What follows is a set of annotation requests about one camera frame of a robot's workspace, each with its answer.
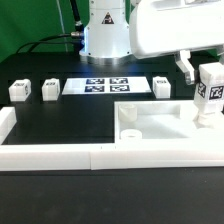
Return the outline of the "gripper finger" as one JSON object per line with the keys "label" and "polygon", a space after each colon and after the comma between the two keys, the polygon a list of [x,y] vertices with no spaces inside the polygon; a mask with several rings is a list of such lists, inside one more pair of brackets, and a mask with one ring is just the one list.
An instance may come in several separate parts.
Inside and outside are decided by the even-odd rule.
{"label": "gripper finger", "polygon": [[190,63],[191,53],[189,50],[180,50],[175,54],[175,63],[185,75],[187,85],[195,83],[195,69]]}
{"label": "gripper finger", "polygon": [[216,49],[217,56],[219,56],[219,62],[224,66],[224,46],[218,46]]}

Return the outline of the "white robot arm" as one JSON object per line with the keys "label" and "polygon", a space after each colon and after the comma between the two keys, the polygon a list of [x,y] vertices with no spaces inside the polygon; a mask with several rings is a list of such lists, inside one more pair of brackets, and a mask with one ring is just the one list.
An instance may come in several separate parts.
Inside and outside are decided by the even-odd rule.
{"label": "white robot arm", "polygon": [[194,51],[214,49],[224,61],[224,0],[89,0],[90,20],[84,29],[82,60],[118,64],[138,59],[175,56],[186,83],[196,81],[189,62]]}

